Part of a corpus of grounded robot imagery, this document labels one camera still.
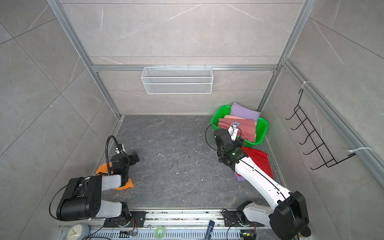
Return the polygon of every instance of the red wire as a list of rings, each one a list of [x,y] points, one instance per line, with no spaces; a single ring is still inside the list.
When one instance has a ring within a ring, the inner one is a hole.
[[[137,228],[136,222],[133,222],[133,224],[135,225],[135,227],[136,227],[136,232],[138,233],[138,232],[139,232],[139,229]]]
[[[135,230],[135,219],[133,218],[133,229],[132,229],[132,231],[134,231]]]

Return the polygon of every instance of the black metal rack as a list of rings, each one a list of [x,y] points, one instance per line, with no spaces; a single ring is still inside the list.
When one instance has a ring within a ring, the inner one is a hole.
[[[313,149],[313,150],[312,150],[311,152],[309,152],[309,153],[303,153],[303,154],[304,154],[304,155],[309,155],[309,154],[313,153],[315,150],[317,150],[317,152],[320,154],[321,159],[323,160],[324,163],[323,163],[322,165],[320,165],[319,167],[317,167],[317,168],[311,168],[311,169],[312,169],[312,170],[316,170],[316,169],[321,168],[321,167],[324,166],[324,165],[327,166],[327,167],[332,167],[332,166],[334,166],[334,165],[336,165],[336,164],[341,163],[341,162],[344,161],[344,160],[347,160],[347,159],[350,158],[350,157],[355,156],[355,155],[356,155],[355,153],[351,153],[350,155],[348,155],[348,156],[347,156],[346,158],[344,158],[343,160],[341,160],[341,161],[336,161],[335,157],[332,155],[331,151],[328,149],[327,145],[325,144],[325,142],[324,142],[323,139],[321,138],[320,134],[317,132],[316,128],[315,128],[314,125],[311,123],[311,121],[309,120],[309,118],[307,117],[307,115],[305,114],[305,112],[303,111],[303,109],[302,109],[302,108],[300,107],[300,105],[299,105],[299,104],[300,104],[300,100],[301,100],[301,96],[303,95],[303,89],[300,89],[299,94],[300,94],[300,98],[299,98],[299,101],[297,102],[296,107],[293,109],[293,110],[294,110],[294,113],[293,113],[293,115],[292,115],[290,118],[288,118],[288,119],[286,118],[286,120],[290,120],[294,115],[296,115],[297,118],[300,120],[301,123],[300,123],[299,126],[297,126],[295,129],[293,129],[293,128],[291,128],[291,129],[292,129],[292,130],[296,130],[296,129],[298,129],[301,125],[303,125],[303,127],[305,128],[305,131],[307,131],[308,135],[307,135],[305,141],[304,141],[303,143],[299,142],[301,145],[305,144],[305,143],[307,142],[308,138],[310,138],[310,139],[312,140],[312,143],[313,143],[313,145],[315,146],[315,149]],[[302,120],[302,119],[299,117],[299,115],[297,114],[297,111],[299,111],[299,110],[301,110],[302,113],[303,113],[304,116],[305,116],[305,118],[304,118],[303,120]],[[307,121],[311,124],[311,126],[313,127],[313,131],[309,132],[308,129],[305,127],[305,125],[304,125],[304,121],[306,121],[306,120],[307,120]],[[312,133],[316,133],[316,134],[319,136],[319,138],[320,138],[320,140],[321,140],[321,144],[320,144],[319,146],[316,146],[316,143],[314,142],[314,140],[313,140],[313,138],[312,138],[312,136],[311,136]],[[319,147],[321,147],[322,145],[325,146],[325,148],[327,149],[327,151],[328,151],[329,154],[331,155],[331,157],[332,157],[331,160],[329,160],[329,161],[325,161],[325,160],[324,160],[323,155],[322,155],[321,152],[319,151]]]

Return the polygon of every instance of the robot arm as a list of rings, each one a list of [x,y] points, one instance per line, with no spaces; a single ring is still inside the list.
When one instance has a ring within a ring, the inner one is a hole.
[[[136,152],[128,156],[122,144],[119,144],[117,149],[117,154],[111,159],[113,174],[69,180],[56,210],[58,220],[74,221],[106,217],[108,218],[106,221],[111,227],[124,227],[130,223],[132,216],[125,202],[110,202],[101,199],[102,191],[125,186],[129,180],[129,167],[139,162]]]
[[[233,140],[226,129],[214,132],[219,162],[243,176],[267,200],[268,206],[246,201],[237,208],[241,223],[258,222],[270,226],[282,240],[291,240],[298,233],[310,235],[305,198],[298,191],[292,193],[270,178],[241,150],[244,140]]]
[[[235,171],[261,193],[273,210],[279,205],[278,201],[289,197],[290,191],[275,182],[250,157],[240,159],[239,163],[235,164]]]

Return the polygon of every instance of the purple cloth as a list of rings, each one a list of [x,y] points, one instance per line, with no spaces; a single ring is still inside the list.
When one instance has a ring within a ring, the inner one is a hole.
[[[242,181],[246,180],[243,176],[237,175],[236,172],[235,172],[235,176],[237,177],[237,181],[239,181],[239,182],[242,182]]]
[[[245,119],[254,119],[255,122],[257,122],[260,117],[260,112],[250,110],[234,102],[231,107],[231,115]]]

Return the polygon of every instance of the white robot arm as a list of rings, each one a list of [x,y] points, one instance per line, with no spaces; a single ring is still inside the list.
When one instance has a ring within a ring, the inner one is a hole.
[[[218,129],[214,132],[219,162],[243,176],[262,194],[269,206],[246,201],[237,210],[240,223],[258,222],[270,226],[282,240],[291,240],[298,233],[310,236],[305,198],[298,191],[292,193],[261,170],[246,152],[241,150],[244,140],[236,140],[237,131]]]

